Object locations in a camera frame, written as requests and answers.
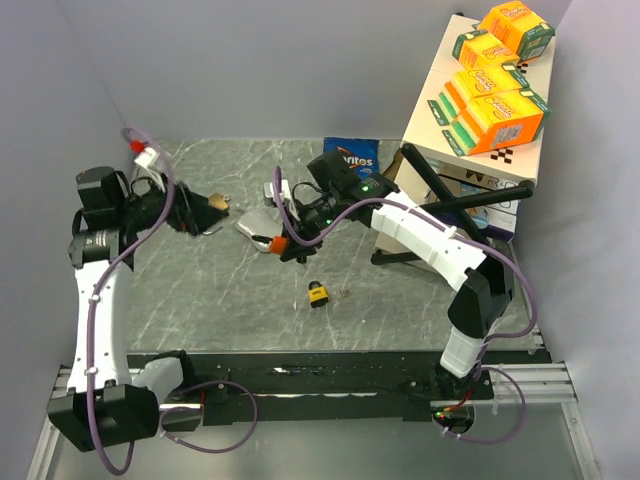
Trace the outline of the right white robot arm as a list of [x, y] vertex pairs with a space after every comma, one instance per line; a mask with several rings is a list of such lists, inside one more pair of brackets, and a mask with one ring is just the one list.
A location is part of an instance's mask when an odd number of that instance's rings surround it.
[[317, 252], [336, 225], [348, 219], [399, 242], [438, 273], [455, 295], [448, 308], [451, 324], [440, 357], [438, 390], [459, 398], [479, 370], [494, 323], [513, 298], [511, 272], [486, 252], [485, 244], [459, 235], [427, 213], [393, 181], [380, 174], [360, 178], [338, 154], [324, 153], [307, 166], [319, 196], [303, 204], [295, 199], [282, 172], [275, 169], [263, 186], [267, 205], [279, 211], [282, 233], [269, 245], [281, 261]]

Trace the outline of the brass padlock silver shackle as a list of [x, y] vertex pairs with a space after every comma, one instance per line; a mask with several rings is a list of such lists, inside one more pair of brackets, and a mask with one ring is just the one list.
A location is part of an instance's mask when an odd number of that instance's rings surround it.
[[[223, 213], [223, 217], [229, 215], [230, 210], [230, 200], [231, 197], [227, 194], [214, 193], [208, 197], [208, 204], [221, 211]], [[208, 230], [204, 231], [203, 234], [205, 236], [210, 236], [220, 230], [220, 227], [211, 227]]]

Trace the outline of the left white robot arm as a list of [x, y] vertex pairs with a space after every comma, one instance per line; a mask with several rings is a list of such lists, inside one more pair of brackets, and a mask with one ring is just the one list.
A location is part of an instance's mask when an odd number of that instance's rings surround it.
[[68, 248], [79, 300], [76, 349], [66, 392], [50, 401], [48, 417], [81, 452], [95, 450], [96, 440], [108, 447], [154, 436], [164, 400], [187, 401], [198, 387], [183, 350], [154, 356], [137, 376], [129, 371], [125, 316], [133, 247], [155, 224], [200, 236], [228, 216], [229, 205], [219, 194], [170, 185], [165, 175], [143, 180], [148, 189], [137, 194], [123, 172], [109, 166], [76, 177], [82, 207]]

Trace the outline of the orange black small padlock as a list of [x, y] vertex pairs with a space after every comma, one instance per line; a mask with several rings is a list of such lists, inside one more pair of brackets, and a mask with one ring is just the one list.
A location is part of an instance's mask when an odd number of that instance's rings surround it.
[[289, 239], [284, 236], [257, 236], [256, 241], [264, 244], [270, 253], [276, 255], [282, 255], [289, 245]]

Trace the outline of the yellow padlock black shackle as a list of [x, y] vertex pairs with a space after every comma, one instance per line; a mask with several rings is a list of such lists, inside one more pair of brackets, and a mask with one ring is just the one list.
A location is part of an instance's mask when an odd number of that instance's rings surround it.
[[312, 308], [319, 308], [330, 301], [329, 293], [319, 281], [311, 281], [308, 285], [309, 303]]

